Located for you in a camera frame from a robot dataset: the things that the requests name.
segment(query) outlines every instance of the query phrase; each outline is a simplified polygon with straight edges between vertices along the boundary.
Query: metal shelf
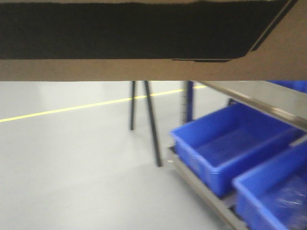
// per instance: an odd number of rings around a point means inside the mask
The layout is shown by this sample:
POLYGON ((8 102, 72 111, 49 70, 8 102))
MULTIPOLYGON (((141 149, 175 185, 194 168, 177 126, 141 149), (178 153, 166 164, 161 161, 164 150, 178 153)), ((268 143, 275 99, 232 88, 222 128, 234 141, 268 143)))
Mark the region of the metal shelf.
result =
POLYGON ((307 131, 307 93, 267 81, 200 81, 257 110, 307 131))
POLYGON ((216 212, 220 218, 235 230, 249 230, 230 208, 236 203, 236 195, 218 198, 178 157, 173 148, 169 151, 170 159, 176 171, 189 186, 216 212))

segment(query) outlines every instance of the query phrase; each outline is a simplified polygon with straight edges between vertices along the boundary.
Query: cardboard box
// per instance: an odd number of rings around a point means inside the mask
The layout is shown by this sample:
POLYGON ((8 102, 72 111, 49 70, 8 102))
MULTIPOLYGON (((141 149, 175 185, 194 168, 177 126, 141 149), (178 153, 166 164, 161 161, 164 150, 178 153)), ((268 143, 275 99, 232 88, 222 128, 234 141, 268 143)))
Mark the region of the cardboard box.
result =
POLYGON ((93 1, 2 0, 0 81, 307 79, 305 0, 93 1))

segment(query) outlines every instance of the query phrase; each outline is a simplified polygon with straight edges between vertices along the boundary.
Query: epoxy floor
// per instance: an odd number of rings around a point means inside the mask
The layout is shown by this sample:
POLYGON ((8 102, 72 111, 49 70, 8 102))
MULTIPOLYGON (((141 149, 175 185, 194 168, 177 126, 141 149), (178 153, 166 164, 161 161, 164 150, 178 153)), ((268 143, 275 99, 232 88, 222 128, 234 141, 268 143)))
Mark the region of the epoxy floor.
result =
MULTIPOLYGON (((130 96, 129 82, 0 82, 0 230, 227 230, 167 162, 181 86, 151 82, 165 92, 153 97, 164 158, 156 168, 145 99, 133 132, 130 102, 114 101, 130 96), (109 103, 56 112, 99 102, 109 103)), ((195 117, 226 100, 195 89, 195 117)))

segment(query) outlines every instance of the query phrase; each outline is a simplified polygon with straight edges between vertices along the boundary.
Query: black metal leg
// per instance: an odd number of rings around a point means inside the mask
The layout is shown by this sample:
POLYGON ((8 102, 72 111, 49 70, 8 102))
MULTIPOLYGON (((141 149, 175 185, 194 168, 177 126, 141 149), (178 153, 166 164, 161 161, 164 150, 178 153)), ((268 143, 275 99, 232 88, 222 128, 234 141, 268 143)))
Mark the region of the black metal leg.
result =
POLYGON ((157 136, 157 130, 156 130, 156 127, 155 127, 154 112, 153 112, 152 100, 151 100, 151 97, 150 97, 149 83, 148 83, 147 80, 144 81, 144 86, 145 86, 145 91, 146 91, 146 96, 147 96, 149 119, 150 119, 150 124, 151 124, 151 127, 152 127, 155 160, 156 160, 157 166, 161 167, 162 162, 161 162, 161 156, 160 156, 160 150, 159 150, 159 144, 158 144, 158 136, 157 136))
POLYGON ((131 81, 131 111, 130 111, 130 130, 134 130, 134 108, 135 108, 135 91, 136 91, 136 81, 131 81))
POLYGON ((182 123, 185 124, 193 120, 193 85, 194 82, 186 80, 183 82, 183 106, 182 123))

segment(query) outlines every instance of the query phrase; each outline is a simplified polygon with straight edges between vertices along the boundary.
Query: plastic storage bin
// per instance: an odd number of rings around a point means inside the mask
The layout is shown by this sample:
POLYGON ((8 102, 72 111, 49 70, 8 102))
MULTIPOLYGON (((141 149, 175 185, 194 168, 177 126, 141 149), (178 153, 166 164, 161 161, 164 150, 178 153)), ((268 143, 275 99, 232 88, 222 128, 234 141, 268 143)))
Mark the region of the plastic storage bin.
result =
POLYGON ((237 177, 236 212, 252 230, 307 229, 307 142, 237 177))
POLYGON ((271 80, 274 84, 278 84, 293 90, 307 93, 307 81, 306 80, 271 80))
POLYGON ((233 189, 234 177, 287 148, 297 133, 240 103, 171 132, 181 160, 218 196, 233 189))

